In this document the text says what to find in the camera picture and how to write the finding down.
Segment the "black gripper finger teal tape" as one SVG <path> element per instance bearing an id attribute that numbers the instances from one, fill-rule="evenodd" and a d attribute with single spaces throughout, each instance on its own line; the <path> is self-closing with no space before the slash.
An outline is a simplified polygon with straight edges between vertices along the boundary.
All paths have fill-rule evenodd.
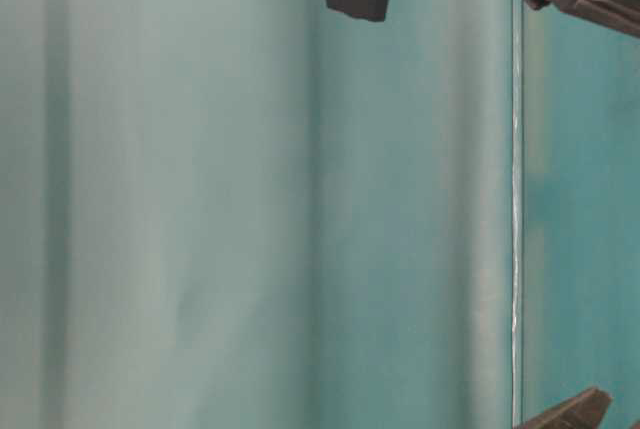
<path id="1" fill-rule="evenodd" d="M 519 425 L 519 429 L 598 428 L 612 403 L 611 395 L 590 387 Z"/>

